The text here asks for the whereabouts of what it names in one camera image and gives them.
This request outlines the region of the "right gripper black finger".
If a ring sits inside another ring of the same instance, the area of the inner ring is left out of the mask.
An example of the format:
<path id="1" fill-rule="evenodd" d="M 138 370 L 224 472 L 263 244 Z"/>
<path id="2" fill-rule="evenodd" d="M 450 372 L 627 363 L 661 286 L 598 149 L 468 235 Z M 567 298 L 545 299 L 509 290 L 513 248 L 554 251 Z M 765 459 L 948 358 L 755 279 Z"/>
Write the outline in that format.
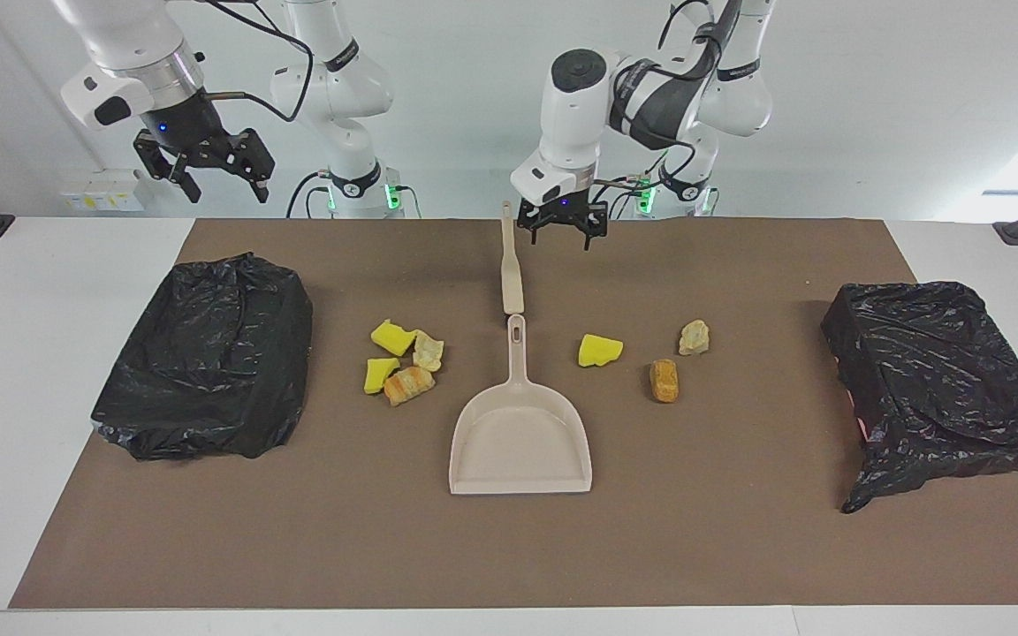
<path id="1" fill-rule="evenodd" d="M 171 162 L 165 157 L 162 146 L 158 144 L 150 132 L 138 132 L 134 137 L 134 150 L 142 158 L 142 164 L 150 177 L 155 180 L 166 180 L 177 186 L 191 204 L 201 201 L 201 188 L 195 184 L 194 178 L 186 172 L 186 154 L 180 153 L 175 161 Z"/>
<path id="2" fill-rule="evenodd" d="M 209 157 L 214 168 L 246 181 L 259 204 L 268 200 L 268 181 L 276 162 L 254 129 L 243 129 L 238 134 L 215 134 L 209 140 Z"/>

